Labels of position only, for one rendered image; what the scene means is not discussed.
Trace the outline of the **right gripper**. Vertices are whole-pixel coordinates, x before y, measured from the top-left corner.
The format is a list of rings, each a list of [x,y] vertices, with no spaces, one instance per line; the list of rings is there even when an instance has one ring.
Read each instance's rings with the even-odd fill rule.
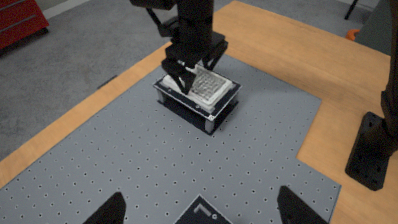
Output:
[[[186,67],[195,69],[195,65],[202,60],[204,68],[212,72],[228,49],[226,36],[213,31],[213,20],[214,14],[207,20],[192,24],[191,20],[182,19],[177,15],[167,22],[157,25],[158,29],[165,28],[172,32],[170,39],[172,44],[165,48],[166,57],[170,59],[165,58],[161,61],[162,69],[175,81],[185,95],[188,95],[197,77],[197,74],[187,70]],[[184,65],[179,63],[179,60],[184,62]],[[208,62],[211,61],[209,66]],[[185,82],[185,88],[179,77]]]

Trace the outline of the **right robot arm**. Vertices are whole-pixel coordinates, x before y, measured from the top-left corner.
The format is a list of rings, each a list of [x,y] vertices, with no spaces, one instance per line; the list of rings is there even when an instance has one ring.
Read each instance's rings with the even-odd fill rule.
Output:
[[[192,24],[214,14],[214,1],[130,0],[136,7],[167,11],[177,3],[178,15]],[[398,0],[390,0],[390,6],[393,18],[390,73],[380,102],[385,118],[370,111],[365,114],[346,168],[348,174],[376,191],[383,188],[389,158],[398,151]]]

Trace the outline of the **white well plate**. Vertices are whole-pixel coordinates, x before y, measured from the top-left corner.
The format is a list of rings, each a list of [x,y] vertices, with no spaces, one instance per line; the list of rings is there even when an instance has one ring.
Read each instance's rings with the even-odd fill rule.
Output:
[[[197,74],[188,95],[180,91],[175,81],[169,75],[163,78],[163,83],[208,110],[211,110],[232,87],[232,81],[197,64],[195,65],[195,69],[188,67],[186,69]]]

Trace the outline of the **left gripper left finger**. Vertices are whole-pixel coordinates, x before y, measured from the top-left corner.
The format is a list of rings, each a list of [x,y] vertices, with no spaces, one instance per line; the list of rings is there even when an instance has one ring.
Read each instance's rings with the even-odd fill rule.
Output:
[[[82,224],[124,224],[126,202],[121,192],[115,192]]]

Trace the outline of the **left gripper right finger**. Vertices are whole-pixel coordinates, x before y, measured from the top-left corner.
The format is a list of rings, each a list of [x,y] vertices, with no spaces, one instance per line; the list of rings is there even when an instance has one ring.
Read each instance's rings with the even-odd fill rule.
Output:
[[[285,185],[280,186],[277,203],[282,224],[329,224]]]

